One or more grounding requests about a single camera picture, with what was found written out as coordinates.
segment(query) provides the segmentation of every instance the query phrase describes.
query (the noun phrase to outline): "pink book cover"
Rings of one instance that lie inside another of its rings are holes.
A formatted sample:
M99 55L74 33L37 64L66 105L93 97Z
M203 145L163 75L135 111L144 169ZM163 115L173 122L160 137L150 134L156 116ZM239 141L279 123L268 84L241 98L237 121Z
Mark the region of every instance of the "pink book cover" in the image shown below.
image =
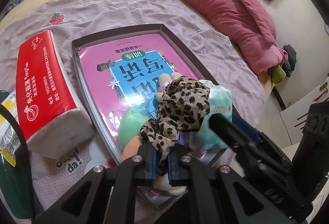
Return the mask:
M112 139L117 144L120 120L129 107L147 104L156 118L159 76L174 71L196 75L161 34L143 34L78 51L81 68Z

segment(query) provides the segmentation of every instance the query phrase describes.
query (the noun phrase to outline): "box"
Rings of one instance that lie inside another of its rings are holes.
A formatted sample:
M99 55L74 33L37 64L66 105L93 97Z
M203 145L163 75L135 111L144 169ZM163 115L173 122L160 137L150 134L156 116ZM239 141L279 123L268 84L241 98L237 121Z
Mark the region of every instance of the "box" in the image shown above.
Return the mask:
M130 106L150 101L147 110L155 117L154 98L158 76L180 72L190 78L218 83L196 56L163 24L111 29L72 42L72 55L87 110L117 164L121 150L117 132ZM201 153L208 164L218 150ZM178 199L154 188L139 187L157 209Z

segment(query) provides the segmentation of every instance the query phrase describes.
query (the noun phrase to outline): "snack package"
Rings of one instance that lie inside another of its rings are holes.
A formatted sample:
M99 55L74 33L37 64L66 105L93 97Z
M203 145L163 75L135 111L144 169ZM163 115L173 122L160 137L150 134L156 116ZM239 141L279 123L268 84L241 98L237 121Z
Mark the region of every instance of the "snack package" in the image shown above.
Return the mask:
M17 121L17 106L15 91L1 103ZM0 115L0 153L12 165L16 165L15 151L19 148L20 142L13 127Z

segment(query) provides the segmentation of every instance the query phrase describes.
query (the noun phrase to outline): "yellow label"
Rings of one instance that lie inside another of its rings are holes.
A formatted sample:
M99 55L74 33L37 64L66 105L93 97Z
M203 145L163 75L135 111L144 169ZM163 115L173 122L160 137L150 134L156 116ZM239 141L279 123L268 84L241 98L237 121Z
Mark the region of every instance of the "yellow label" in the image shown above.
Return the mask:
M14 158L12 158L12 156L9 153L7 153L4 149L0 149L0 153L8 161L8 163L10 163L13 167L15 167L16 160L14 160Z
M3 106L8 110L11 111L16 104L14 102L12 102L10 99L7 99L4 103ZM2 115L0 115L0 125L2 124L2 122L4 121L4 117Z

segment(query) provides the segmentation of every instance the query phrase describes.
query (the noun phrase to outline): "red tissue package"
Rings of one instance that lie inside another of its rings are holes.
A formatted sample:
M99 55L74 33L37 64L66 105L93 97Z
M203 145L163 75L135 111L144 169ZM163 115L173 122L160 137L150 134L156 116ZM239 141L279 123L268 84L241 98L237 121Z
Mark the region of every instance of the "red tissue package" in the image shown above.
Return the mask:
M95 133L49 30L19 48L16 100L19 125L34 153L59 159Z

